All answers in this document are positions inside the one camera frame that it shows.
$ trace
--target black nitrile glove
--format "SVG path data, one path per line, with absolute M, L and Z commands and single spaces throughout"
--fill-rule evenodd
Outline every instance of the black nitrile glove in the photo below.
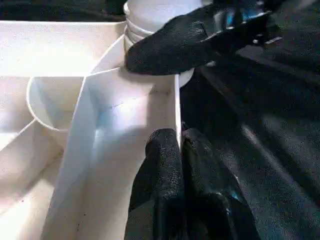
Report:
M 155 131 L 132 188 L 125 240 L 257 240 L 253 216 L 235 177 L 195 129 Z
M 261 1 L 218 1 L 173 18 L 133 45 L 125 56 L 135 73 L 170 75 L 234 53 L 266 31 L 270 11 Z
M 176 132 L 156 130 L 132 187 L 126 240 L 187 240 L 182 161 Z

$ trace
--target white plastic container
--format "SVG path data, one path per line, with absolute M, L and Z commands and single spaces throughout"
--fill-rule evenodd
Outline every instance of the white plastic container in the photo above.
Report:
M 74 112 L 44 240 L 123 239 L 133 180 L 156 129 L 180 142 L 179 79 L 115 68 L 88 76 Z
M 81 76 L 32 77 L 26 101 L 32 116 L 64 147 L 82 86 Z
M 63 154 L 28 109 L 29 79 L 89 74 L 125 25 L 0 21 L 1 240 L 40 239 Z

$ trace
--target hand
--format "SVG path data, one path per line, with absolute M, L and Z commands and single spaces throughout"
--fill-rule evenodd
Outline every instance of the hand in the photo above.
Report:
M 171 75 L 233 53 L 265 31 L 269 13 L 256 0 L 214 2 L 180 15 L 133 45 L 125 56 L 134 73 Z

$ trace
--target white cylindrical container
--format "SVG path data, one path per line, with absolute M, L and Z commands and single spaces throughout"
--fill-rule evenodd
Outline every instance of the white cylindrical container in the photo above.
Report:
M 83 77 L 32 77 L 26 90 L 26 101 L 32 116 L 63 148 L 77 104 Z

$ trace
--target dark surface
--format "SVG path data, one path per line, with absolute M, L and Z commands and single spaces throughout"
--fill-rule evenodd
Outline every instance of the dark surface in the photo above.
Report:
M 124 21 L 125 0 L 0 0 L 0 20 Z

